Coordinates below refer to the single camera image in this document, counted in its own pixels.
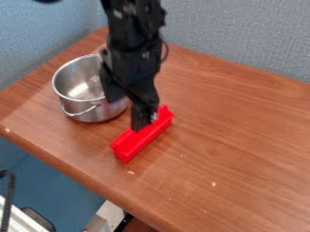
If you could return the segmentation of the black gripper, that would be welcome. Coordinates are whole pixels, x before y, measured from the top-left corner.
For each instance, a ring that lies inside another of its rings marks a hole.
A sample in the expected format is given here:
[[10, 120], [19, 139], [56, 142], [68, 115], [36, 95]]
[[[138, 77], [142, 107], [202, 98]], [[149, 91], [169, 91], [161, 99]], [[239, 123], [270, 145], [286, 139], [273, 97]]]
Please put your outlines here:
[[129, 97], [131, 129], [141, 131], [158, 119], [159, 94], [155, 76], [162, 68], [162, 42], [125, 48], [107, 43], [101, 50], [99, 79], [109, 103]]

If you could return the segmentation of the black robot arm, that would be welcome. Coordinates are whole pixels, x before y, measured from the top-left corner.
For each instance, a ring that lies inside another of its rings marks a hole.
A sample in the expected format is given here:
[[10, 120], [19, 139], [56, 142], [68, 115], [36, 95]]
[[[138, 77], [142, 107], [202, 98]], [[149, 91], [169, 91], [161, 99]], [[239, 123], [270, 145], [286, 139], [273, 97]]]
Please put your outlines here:
[[141, 131], [158, 117], [155, 76], [162, 68], [166, 11], [161, 0], [101, 0], [110, 34], [101, 51], [99, 77], [110, 103], [133, 102], [131, 129]]

